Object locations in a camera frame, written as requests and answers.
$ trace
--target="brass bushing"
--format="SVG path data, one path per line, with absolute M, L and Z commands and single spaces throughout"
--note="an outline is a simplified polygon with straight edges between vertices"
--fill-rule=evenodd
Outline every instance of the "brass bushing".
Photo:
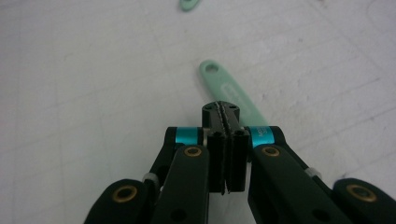
M 188 157 L 199 157 L 202 154 L 202 150 L 198 147 L 188 147 L 184 149 L 184 154 Z
M 269 157 L 277 157 L 280 154 L 279 150 L 274 147 L 264 147 L 262 153 Z
M 116 203 L 127 203 L 131 201 L 137 194 L 137 188 L 133 185 L 125 185 L 119 187 L 113 193 L 113 201 Z
M 346 190 L 350 193 L 353 197 L 367 202 L 373 203 L 376 201 L 376 195 L 370 190 L 360 185 L 351 184 L 346 186 Z

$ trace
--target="mint green object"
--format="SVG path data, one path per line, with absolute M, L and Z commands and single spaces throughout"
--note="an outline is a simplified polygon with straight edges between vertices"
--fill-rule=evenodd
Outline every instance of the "mint green object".
M 180 0 L 180 7 L 183 11 L 192 10 L 197 4 L 199 0 Z
M 239 106 L 239 123 L 242 126 L 267 126 L 268 123 L 233 77 L 215 61 L 200 64 L 199 71 L 216 101 Z

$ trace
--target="teal tape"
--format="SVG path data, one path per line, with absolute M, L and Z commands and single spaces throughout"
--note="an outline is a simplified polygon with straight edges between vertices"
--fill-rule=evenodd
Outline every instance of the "teal tape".
M 198 129 L 191 127 L 178 127 L 176 129 L 176 143 L 184 145 L 198 145 Z
M 268 126 L 249 126 L 253 148 L 261 144 L 273 144 L 274 134 Z

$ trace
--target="white surface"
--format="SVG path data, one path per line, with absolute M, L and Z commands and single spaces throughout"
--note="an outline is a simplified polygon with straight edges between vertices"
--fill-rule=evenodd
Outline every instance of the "white surface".
M 222 63 L 331 186 L 396 197 L 392 0 L 0 0 L 0 218 L 82 223 L 100 193 L 141 179 L 168 126 L 199 126 L 198 77 Z M 246 194 L 210 223 L 254 223 Z

